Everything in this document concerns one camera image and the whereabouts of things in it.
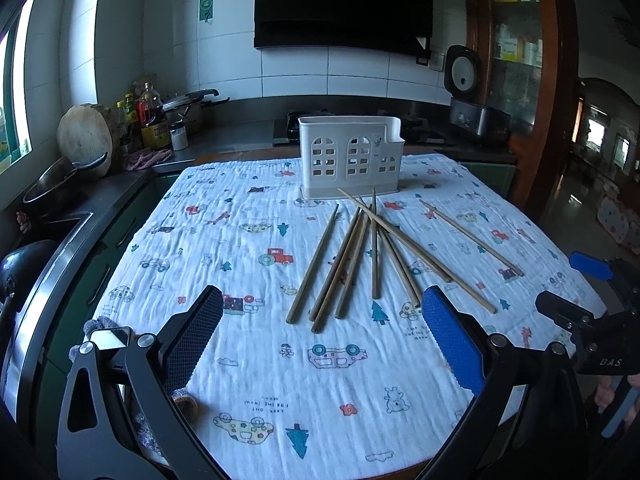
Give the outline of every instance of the pressure cooker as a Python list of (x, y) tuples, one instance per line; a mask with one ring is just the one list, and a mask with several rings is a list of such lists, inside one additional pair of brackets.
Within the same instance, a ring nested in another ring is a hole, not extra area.
[(202, 128), (202, 109), (217, 106), (229, 101), (229, 97), (222, 101), (205, 101), (204, 97), (213, 95), (217, 97), (220, 93), (215, 89), (199, 90), (185, 95), (178, 95), (167, 100), (162, 105), (162, 110), (166, 113), (169, 124), (184, 120), (187, 128), (187, 135), (193, 135)]

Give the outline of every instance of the chopstick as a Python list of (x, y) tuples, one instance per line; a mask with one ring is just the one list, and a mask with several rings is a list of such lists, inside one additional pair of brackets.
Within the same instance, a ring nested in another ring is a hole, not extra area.
[[(376, 188), (371, 194), (371, 211), (378, 213), (376, 201)], [(380, 298), (380, 278), (378, 276), (378, 224), (371, 222), (371, 297), (374, 300)]]
[(398, 273), (398, 276), (400, 276), (400, 279), (402, 280), (402, 284), (404, 285), (406, 293), (409, 295), (409, 300), (411, 301), (412, 305), (415, 306), (417, 304), (420, 304), (420, 300), (418, 299), (418, 295), (415, 293), (415, 288), (414, 288), (414, 285), (412, 284), (413, 280), (410, 278), (411, 273), (406, 268), (405, 262), (400, 259), (386, 231), (380, 230), (380, 239), (382, 240), (382, 243), (384, 244), (386, 250), (391, 256), (391, 261), (394, 263), (396, 272)]
[[(433, 258), (433, 261), (437, 262), (437, 264), (440, 266), (441, 272), (446, 272), (447, 277), (449, 277), (449, 281), (453, 280), (454, 282), (456, 282), (467, 294), (469, 294), (472, 298), (474, 298), (485, 309), (487, 309), (492, 314), (496, 313), (496, 309), (491, 303), (489, 303), (485, 298), (480, 296), (480, 294), (478, 294), (475, 290), (473, 290), (468, 283), (466, 283), (462, 278), (457, 276), (455, 273), (451, 272), (450, 269), (444, 266), (443, 263), (439, 262), (434, 256), (429, 256), (429, 254), (426, 253), (426, 251), (422, 247), (420, 247), (420, 245), (418, 245), (416, 242), (411, 240), (411, 238), (409, 238), (407, 235), (405, 235), (404, 233), (400, 232), (398, 229), (393, 227), (384, 218), (376, 214), (373, 214), (371, 211), (369, 211), (369, 209), (363, 203), (358, 202), (353, 196), (351, 196), (347, 192), (339, 188), (338, 188), (338, 191), (340, 191), (344, 196), (347, 196), (353, 203), (356, 203), (358, 207), (362, 211), (364, 211), (369, 216), (369, 218), (371, 218), (371, 220), (380, 224), (387, 231), (391, 232), (391, 234), (395, 235), (396, 238), (398, 238), (406, 247), (414, 251), (414, 253), (418, 254), (418, 256), (420, 256), (420, 259), (423, 260), (425, 263), (428, 264)], [(433, 270), (436, 273), (438, 273), (438, 275), (440, 275), (438, 270), (436, 270), (436, 267), (434, 267), (433, 265), (431, 266), (433, 267)]]
[(490, 247), (489, 245), (485, 244), (480, 238), (478, 238), (475, 234), (473, 234), (472, 232), (468, 231), (467, 229), (465, 229), (464, 227), (462, 227), (462, 225), (458, 224), (453, 218), (449, 218), (447, 215), (445, 215), (442, 211), (440, 211), (439, 209), (435, 208), (434, 206), (430, 205), (429, 203), (425, 202), (424, 200), (420, 199), (420, 202), (427, 206), (428, 208), (430, 208), (431, 210), (434, 211), (434, 213), (436, 213), (440, 218), (442, 218), (444, 221), (447, 221), (449, 224), (453, 225), (453, 227), (455, 227), (458, 231), (460, 231), (462, 234), (466, 235), (468, 238), (470, 238), (473, 242), (475, 242), (477, 245), (479, 245), (480, 247), (482, 247), (485, 251), (487, 251), (489, 254), (492, 254), (495, 258), (497, 258), (498, 260), (500, 260), (502, 263), (504, 263), (507, 267), (509, 267), (513, 272), (515, 272), (518, 276), (524, 276), (524, 272), (522, 272), (516, 265), (512, 264), (509, 260), (507, 260), (504, 256), (502, 256), (498, 251), (495, 251), (492, 247)]
[(314, 256), (311, 258), (311, 263), (306, 268), (305, 277), (302, 278), (302, 283), (300, 283), (300, 287), (298, 288), (298, 293), (291, 304), (291, 308), (289, 309), (289, 314), (287, 315), (287, 323), (295, 323), (298, 320), (298, 315), (300, 314), (300, 304), (302, 303), (303, 298), (307, 292), (306, 286), (309, 283), (309, 280), (313, 276), (314, 269), (320, 259), (320, 256), (324, 252), (324, 246), (326, 245), (326, 241), (329, 239), (329, 235), (331, 234), (332, 226), (335, 222), (336, 213), (338, 212), (338, 204), (335, 205), (334, 212), (329, 217), (329, 221), (327, 222), (326, 227), (324, 228), (324, 233), (322, 233), (322, 238), (320, 238), (320, 243), (316, 247), (316, 252)]
[(351, 234), (353, 233), (353, 230), (355, 229), (356, 224), (358, 223), (358, 218), (360, 218), (361, 214), (362, 213), (360, 212), (360, 210), (356, 210), (356, 212), (353, 214), (353, 218), (351, 219), (351, 223), (349, 224), (347, 233), (344, 235), (344, 239), (342, 240), (340, 249), (338, 249), (338, 253), (335, 255), (334, 262), (331, 264), (331, 269), (329, 270), (329, 273), (324, 279), (324, 284), (322, 285), (320, 294), (318, 294), (318, 297), (316, 298), (316, 302), (314, 303), (314, 307), (311, 309), (311, 312), (309, 313), (309, 321), (315, 322), (316, 318), (318, 317), (318, 312), (320, 311), (320, 308), (324, 304), (329, 303), (328, 301), (325, 301), (327, 292), (331, 287), (331, 284), (334, 280), (336, 273), (338, 274), (338, 276), (340, 276), (340, 272), (342, 272), (342, 268), (344, 267), (342, 256), (344, 255), (344, 252), (347, 250), (347, 246), (349, 245), (349, 242), (351, 240)]
[[(358, 216), (357, 229), (361, 229), (361, 226), (363, 223), (366, 225), (367, 218), (366, 216), (363, 215), (362, 212), (356, 211), (356, 215)], [(316, 318), (314, 319), (314, 322), (311, 325), (311, 332), (313, 332), (314, 334), (320, 332), (320, 329), (324, 324), (324, 318), (329, 314), (329, 310), (331, 309), (331, 296), (333, 295), (335, 287), (338, 285), (338, 282), (340, 282), (340, 275), (342, 274), (342, 270), (344, 269), (344, 266), (347, 263), (347, 260), (348, 260), (347, 252), (351, 249), (354, 241), (353, 232), (354, 231), (351, 230), (351, 233), (349, 233), (349, 238), (347, 240), (345, 251), (343, 251), (342, 254), (340, 255), (340, 261), (338, 263), (337, 270), (333, 276), (333, 279), (331, 280), (331, 283), (329, 284), (326, 295), (324, 296), (324, 298), (322, 298), (322, 303), (318, 309), (318, 312), (316, 313)]]
[(361, 202), (358, 202), (349, 193), (345, 192), (344, 190), (341, 190), (340, 188), (338, 188), (338, 191), (340, 191), (344, 196), (348, 197), (353, 203), (357, 204), (358, 207), (362, 209), (369, 216), (369, 218), (371, 218), (371, 220), (377, 222), (380, 226), (385, 228), (388, 232), (390, 232), (398, 240), (400, 240), (406, 247), (408, 247), (415, 254), (420, 256), (420, 259), (424, 261), (425, 264), (430, 266), (433, 269), (433, 271), (438, 276), (441, 277), (441, 279), (443, 279), (447, 283), (451, 282), (451, 277), (449, 276), (449, 273), (443, 270), (442, 264), (440, 264), (434, 256), (431, 256), (427, 251), (425, 251), (422, 247), (420, 247), (420, 245), (418, 245), (414, 240), (411, 240), (411, 238), (409, 238), (406, 234), (404, 234), (400, 230), (396, 229), (384, 218), (369, 211), (369, 208), (367, 208), (366, 205), (364, 205)]
[(344, 282), (342, 293), (340, 294), (340, 300), (338, 300), (338, 306), (335, 309), (334, 317), (336, 319), (340, 319), (346, 314), (346, 299), (349, 295), (351, 284), (353, 283), (353, 279), (355, 278), (356, 272), (358, 270), (358, 263), (361, 256), (360, 253), (362, 252), (362, 246), (364, 244), (364, 238), (367, 234), (367, 226), (369, 225), (369, 222), (371, 223), (372, 227), (375, 227), (375, 224), (371, 222), (369, 218), (367, 218), (365, 215), (362, 215), (359, 225), (360, 230), (358, 231), (353, 254), (351, 255), (351, 265), (347, 270), (347, 279)]

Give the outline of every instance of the soy sauce bottle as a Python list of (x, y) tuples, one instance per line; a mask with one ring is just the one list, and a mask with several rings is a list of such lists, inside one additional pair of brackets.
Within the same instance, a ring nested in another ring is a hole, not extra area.
[(140, 122), (145, 148), (158, 149), (171, 144), (169, 124), (162, 110), (162, 99), (151, 83), (145, 83), (145, 91), (140, 96)]

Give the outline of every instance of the cabinet handle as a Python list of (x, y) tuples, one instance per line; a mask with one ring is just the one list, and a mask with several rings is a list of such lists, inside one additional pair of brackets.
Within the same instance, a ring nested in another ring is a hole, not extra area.
[(104, 271), (104, 276), (100, 280), (100, 285), (98, 285), (98, 287), (95, 289), (94, 296), (89, 301), (86, 302), (87, 306), (92, 306), (92, 304), (94, 304), (98, 300), (98, 296), (100, 295), (100, 290), (102, 290), (102, 286), (107, 282), (110, 272), (111, 272), (111, 266), (107, 264), (107, 270)]
[(127, 241), (127, 238), (129, 238), (129, 235), (131, 234), (131, 232), (133, 231), (133, 228), (136, 226), (137, 223), (138, 223), (138, 219), (134, 218), (133, 222), (131, 222), (131, 225), (129, 226), (129, 229), (127, 229), (127, 232), (124, 233), (124, 236), (122, 237), (122, 239), (116, 244), (116, 247), (120, 247), (124, 242)]

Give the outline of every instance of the table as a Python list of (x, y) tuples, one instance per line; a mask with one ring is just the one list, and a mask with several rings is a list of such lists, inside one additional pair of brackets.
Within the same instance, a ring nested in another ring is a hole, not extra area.
[[(155, 333), (205, 285), (225, 294), (222, 321), (188, 390), (200, 407), (194, 430), (232, 478), (306, 480), (329, 471), (331, 478), (359, 479), (402, 471), (435, 455), (471, 393), (458, 386), (419, 309), (407, 303), (386, 254), (380, 300), (370, 298), (366, 255), (346, 319), (332, 317), (316, 335), (306, 321), (285, 323), (335, 203), (304, 200), (301, 172), (299, 159), (184, 170), (134, 236), (95, 315)], [(498, 313), (401, 248), (420, 286), (440, 285), (488, 333), (538, 349), (559, 340), (574, 353), (569, 334), (535, 311), (537, 294), (551, 290), (597, 317), (605, 307), (532, 222), (443, 155), (404, 156), (399, 186), (379, 197), (378, 211), (477, 287)], [(525, 275), (515, 276), (419, 198)], [(351, 203), (340, 201), (311, 298), (353, 213)], [(512, 395), (503, 420), (521, 395)]]

